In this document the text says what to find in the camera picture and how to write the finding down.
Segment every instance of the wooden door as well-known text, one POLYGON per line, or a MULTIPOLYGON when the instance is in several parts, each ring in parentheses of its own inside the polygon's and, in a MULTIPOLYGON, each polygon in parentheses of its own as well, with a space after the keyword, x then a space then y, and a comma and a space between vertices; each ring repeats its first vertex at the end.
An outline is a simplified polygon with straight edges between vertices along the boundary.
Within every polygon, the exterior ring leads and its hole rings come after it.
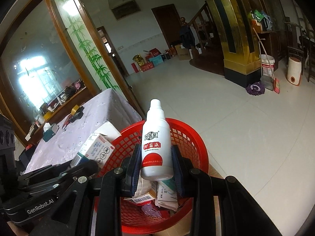
POLYGON ((156 7, 152 9, 152 12, 170 48, 173 42, 177 42, 180 39, 181 22, 175 5, 169 4, 156 7))
POLYGON ((110 56, 113 59, 113 61, 116 64, 119 72, 123 76, 127 77, 129 74, 128 74, 128 72, 127 72, 127 70, 126 70, 122 60, 120 59, 120 57, 119 57, 119 55, 118 55, 118 53, 117 53, 113 43, 111 42, 111 39, 109 38, 105 28, 104 27, 99 27, 99 28, 97 28, 97 31, 98 31, 100 37, 102 38, 102 41, 103 41, 103 43, 104 43, 104 45, 106 47, 108 56, 110 56))

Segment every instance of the white bucket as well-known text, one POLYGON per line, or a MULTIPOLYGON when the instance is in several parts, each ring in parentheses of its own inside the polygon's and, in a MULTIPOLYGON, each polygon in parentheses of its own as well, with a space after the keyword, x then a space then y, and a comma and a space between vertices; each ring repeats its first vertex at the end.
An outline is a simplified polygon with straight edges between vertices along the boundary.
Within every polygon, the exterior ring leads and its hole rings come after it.
POLYGON ((274 59, 274 57, 262 54, 261 55, 261 66, 262 66, 262 74, 266 75, 266 76, 269 76, 269 77, 272 77, 271 70, 273 71, 274 70, 274 66, 275 66, 275 59, 274 59))

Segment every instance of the white box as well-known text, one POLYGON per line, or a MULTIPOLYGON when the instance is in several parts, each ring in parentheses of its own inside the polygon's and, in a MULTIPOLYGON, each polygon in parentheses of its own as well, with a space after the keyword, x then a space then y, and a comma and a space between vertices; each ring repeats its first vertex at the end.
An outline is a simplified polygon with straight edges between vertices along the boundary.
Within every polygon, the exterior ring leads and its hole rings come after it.
POLYGON ((162 184, 157 182, 157 196, 155 199, 155 205, 177 211, 177 193, 169 193, 162 184))
POLYGON ((94 133, 102 134, 109 142, 121 136, 120 132, 109 121, 105 122, 94 133))
POLYGON ((92 133, 72 160, 74 167, 91 159, 102 169, 115 147, 102 134, 92 133))

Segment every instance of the white spray bottle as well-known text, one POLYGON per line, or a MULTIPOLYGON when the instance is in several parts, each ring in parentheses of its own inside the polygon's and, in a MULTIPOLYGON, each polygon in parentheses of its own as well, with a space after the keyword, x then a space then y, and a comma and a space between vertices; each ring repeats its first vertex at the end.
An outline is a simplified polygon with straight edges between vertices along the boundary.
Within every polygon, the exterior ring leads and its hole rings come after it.
POLYGON ((153 99, 142 129, 141 177, 162 181, 171 179, 173 175, 170 126, 165 120, 161 102, 153 99))

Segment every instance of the table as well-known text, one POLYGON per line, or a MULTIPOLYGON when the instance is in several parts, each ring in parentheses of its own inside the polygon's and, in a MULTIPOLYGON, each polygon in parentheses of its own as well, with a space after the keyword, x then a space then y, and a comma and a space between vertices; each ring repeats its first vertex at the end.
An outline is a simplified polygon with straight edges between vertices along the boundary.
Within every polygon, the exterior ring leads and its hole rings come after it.
POLYGON ((67 162, 75 156, 91 133, 106 121, 110 121, 119 131, 141 121, 141 116, 115 90, 107 89, 84 105, 84 115, 69 124, 62 125, 67 116, 58 124, 59 130, 47 143, 42 139, 28 164, 25 173, 47 165, 67 162))
MULTIPOLYGON (((93 96, 91 95, 90 91, 87 87, 82 88, 78 92, 76 92, 71 98, 69 98, 65 103, 63 103, 61 106, 59 106, 51 115, 51 117, 45 121, 54 124, 59 123, 61 120, 64 119, 64 117, 71 113, 72 108, 75 105, 81 105, 87 101, 89 101, 93 96)), ((34 132, 34 134, 31 136, 31 139, 29 140, 32 144, 37 144, 41 138, 43 137, 44 133, 44 125, 40 125, 40 127, 34 132)))

